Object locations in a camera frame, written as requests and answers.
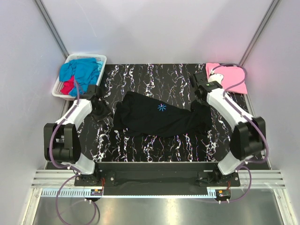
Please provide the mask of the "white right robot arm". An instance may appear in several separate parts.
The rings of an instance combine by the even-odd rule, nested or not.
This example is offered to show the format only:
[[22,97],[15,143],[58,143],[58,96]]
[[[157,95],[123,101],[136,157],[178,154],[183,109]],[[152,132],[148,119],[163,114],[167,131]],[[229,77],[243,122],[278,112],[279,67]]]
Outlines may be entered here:
[[244,111],[228,96],[221,85],[221,74],[207,78],[196,73],[189,79],[198,101],[215,108],[232,129],[229,152],[207,175],[208,184],[223,186],[255,155],[269,151],[265,120]]

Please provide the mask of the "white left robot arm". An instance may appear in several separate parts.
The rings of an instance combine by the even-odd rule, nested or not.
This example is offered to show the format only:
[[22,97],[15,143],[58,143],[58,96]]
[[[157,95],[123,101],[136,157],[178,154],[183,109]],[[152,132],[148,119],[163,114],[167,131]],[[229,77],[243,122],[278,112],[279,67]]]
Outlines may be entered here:
[[72,107],[55,123],[44,126],[44,156],[57,169],[70,169],[92,186],[101,181],[101,171],[96,163],[83,153],[77,130],[87,116],[97,122],[112,115],[101,100],[97,85],[89,85],[87,92],[77,94]]

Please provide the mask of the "black t-shirt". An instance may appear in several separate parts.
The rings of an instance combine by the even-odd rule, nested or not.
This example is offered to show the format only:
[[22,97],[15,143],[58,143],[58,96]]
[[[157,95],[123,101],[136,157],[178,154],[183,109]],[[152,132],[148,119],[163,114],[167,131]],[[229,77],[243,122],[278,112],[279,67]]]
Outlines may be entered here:
[[126,136],[166,138],[189,132],[203,133],[211,127],[211,111],[206,103],[194,100],[187,110],[132,91],[116,104],[113,118],[113,129],[127,129]]

